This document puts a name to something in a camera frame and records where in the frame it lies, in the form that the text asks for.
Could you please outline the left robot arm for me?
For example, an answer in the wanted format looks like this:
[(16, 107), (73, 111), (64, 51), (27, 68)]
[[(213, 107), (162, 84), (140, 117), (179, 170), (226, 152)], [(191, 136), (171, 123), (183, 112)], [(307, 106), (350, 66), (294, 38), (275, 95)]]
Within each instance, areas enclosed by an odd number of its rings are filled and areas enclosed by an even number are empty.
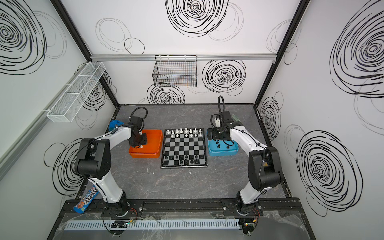
[(148, 143), (147, 134), (143, 134), (145, 122), (140, 117), (130, 117), (127, 125), (116, 126), (112, 131), (96, 138), (81, 140), (74, 172), (86, 178), (100, 192), (107, 207), (124, 216), (129, 211), (126, 193), (118, 186), (111, 173), (111, 151), (120, 143), (127, 141), (130, 147)]

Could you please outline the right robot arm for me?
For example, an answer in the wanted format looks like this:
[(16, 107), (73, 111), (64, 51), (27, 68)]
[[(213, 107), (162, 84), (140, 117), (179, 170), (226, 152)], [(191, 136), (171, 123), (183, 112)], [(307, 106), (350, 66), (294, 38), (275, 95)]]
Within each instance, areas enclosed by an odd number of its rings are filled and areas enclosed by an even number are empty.
[(237, 193), (237, 211), (248, 214), (259, 207), (258, 200), (267, 191), (284, 181), (279, 151), (268, 147), (253, 137), (244, 125), (234, 121), (228, 111), (211, 115), (211, 138), (220, 141), (233, 141), (248, 154), (248, 180), (246, 186)]

